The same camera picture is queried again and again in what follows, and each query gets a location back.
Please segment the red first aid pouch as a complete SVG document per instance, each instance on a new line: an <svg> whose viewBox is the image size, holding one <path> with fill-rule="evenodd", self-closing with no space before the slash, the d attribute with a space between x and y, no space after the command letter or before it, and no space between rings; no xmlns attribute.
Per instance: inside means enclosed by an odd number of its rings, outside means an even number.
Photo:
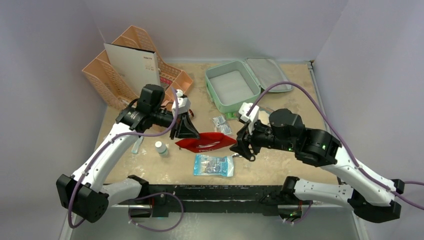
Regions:
<svg viewBox="0 0 424 240"><path fill-rule="evenodd" d="M199 136L200 139L185 138L177 141L175 144L179 148L193 153L205 153L230 147L237 143L234 138L221 132L203 132Z"/></svg>

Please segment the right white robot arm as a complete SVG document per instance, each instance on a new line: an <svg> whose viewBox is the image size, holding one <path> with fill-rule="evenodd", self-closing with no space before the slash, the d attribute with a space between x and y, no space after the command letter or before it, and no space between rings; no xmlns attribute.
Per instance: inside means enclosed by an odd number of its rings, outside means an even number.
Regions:
<svg viewBox="0 0 424 240"><path fill-rule="evenodd" d="M230 148L243 158L254 161L262 148L291 152L304 164L328 171L343 185L312 182L288 176L280 196L288 204L295 201L318 201L352 210L361 219L384 223L399 219L401 205L395 201L405 184L387 179L351 159L342 143L329 132L308 128L302 118L286 108L273 111L268 124L259 120L259 108L244 103L238 111L243 127Z"/></svg>

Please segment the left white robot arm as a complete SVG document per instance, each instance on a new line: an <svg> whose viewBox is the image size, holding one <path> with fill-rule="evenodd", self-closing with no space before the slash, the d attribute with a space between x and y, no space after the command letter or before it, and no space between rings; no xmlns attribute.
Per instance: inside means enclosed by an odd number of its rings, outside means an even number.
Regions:
<svg viewBox="0 0 424 240"><path fill-rule="evenodd" d="M155 84L145 85L140 96L132 100L118 115L103 142L90 158L70 176L62 174L56 181L61 205L68 210L67 220L72 229L82 221L94 223L106 210L121 202L132 200L146 203L148 182L137 176L105 185L109 173L123 154L140 138L169 134L170 139L199 139L200 134L190 120L191 102L181 89L170 88L174 101L171 110L162 102L165 90Z"/></svg>

